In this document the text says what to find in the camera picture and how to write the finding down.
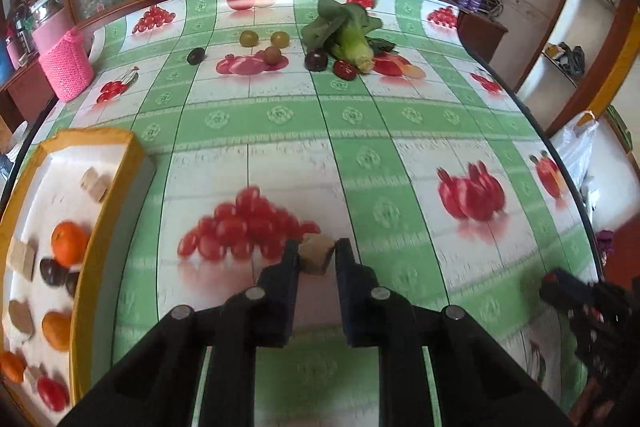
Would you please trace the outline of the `right hand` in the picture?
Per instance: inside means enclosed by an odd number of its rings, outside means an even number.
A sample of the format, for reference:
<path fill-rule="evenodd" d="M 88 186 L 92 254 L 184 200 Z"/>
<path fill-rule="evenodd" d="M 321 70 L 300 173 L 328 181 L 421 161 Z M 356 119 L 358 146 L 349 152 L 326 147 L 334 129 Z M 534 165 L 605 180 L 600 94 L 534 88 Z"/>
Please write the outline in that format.
<path fill-rule="evenodd" d="M 615 402 L 603 401 L 602 387 L 595 378 L 590 378 L 568 413 L 574 426 L 602 426 L 611 413 Z"/>

